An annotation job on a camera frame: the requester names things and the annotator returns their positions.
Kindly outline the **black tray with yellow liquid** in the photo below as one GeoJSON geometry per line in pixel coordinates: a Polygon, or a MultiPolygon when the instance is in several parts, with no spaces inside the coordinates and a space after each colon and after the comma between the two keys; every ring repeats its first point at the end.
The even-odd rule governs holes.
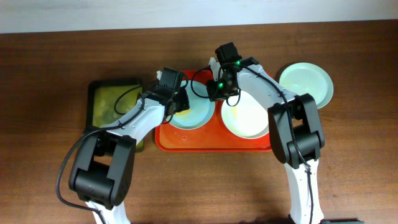
{"type": "Polygon", "coordinates": [[[88,85],[88,102],[84,133],[117,121],[136,104],[142,93],[138,78],[96,80],[88,85]]]}

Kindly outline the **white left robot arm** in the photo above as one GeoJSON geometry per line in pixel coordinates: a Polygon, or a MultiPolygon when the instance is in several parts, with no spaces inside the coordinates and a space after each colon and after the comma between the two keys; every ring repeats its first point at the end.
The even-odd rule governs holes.
{"type": "Polygon", "coordinates": [[[71,207],[91,212],[96,223],[129,223],[124,199],[129,191],[137,144],[152,129],[175,113],[187,110],[185,73],[165,68],[159,83],[138,93],[134,107],[104,127],[90,127],[69,150],[75,154],[69,188],[85,205],[59,200],[71,207]]]}

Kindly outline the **white plate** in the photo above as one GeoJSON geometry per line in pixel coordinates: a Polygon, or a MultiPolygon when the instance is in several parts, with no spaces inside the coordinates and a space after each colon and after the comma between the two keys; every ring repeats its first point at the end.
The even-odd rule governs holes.
{"type": "Polygon", "coordinates": [[[245,91],[223,102],[221,118],[227,129],[240,138],[257,139],[269,133],[266,109],[245,91]]]}

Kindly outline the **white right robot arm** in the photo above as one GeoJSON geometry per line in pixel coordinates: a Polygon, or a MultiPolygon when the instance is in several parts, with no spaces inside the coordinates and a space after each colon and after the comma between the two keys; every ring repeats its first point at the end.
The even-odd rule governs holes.
{"type": "Polygon", "coordinates": [[[210,101],[227,100],[245,91],[268,115],[271,149],[287,173],[292,223],[322,223],[317,169],[325,137],[315,99],[283,88],[254,57],[242,58],[230,42],[215,50],[216,74],[206,83],[210,101]]]}

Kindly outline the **red plastic tray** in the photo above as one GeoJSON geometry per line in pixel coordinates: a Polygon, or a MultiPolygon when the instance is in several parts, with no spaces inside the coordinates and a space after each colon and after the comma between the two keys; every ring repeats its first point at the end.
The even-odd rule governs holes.
{"type": "MultiPolygon", "coordinates": [[[[209,71],[200,72],[191,81],[192,92],[206,96],[205,82],[213,76],[209,71]]],[[[170,123],[155,129],[156,145],[169,152],[254,152],[270,151],[269,133],[257,139],[244,139],[231,133],[221,118],[224,101],[215,102],[215,111],[211,119],[196,129],[179,129],[170,123]]]]}

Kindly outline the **light green plate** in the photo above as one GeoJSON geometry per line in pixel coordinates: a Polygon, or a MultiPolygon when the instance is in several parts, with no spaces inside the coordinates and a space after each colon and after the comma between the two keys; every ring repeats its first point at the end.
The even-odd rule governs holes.
{"type": "Polygon", "coordinates": [[[280,74],[279,84],[298,95],[312,95],[317,108],[326,106],[334,93],[329,74],[318,65],[308,62],[293,63],[285,68],[280,74]]]}

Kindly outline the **light blue plate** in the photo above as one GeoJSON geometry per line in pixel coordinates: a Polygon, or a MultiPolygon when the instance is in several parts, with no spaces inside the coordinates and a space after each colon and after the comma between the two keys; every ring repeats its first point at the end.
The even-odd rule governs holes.
{"type": "Polygon", "coordinates": [[[215,102],[207,98],[200,98],[192,92],[191,81],[186,86],[189,109],[173,115],[170,124],[179,129],[196,129],[205,125],[213,116],[215,102]]]}

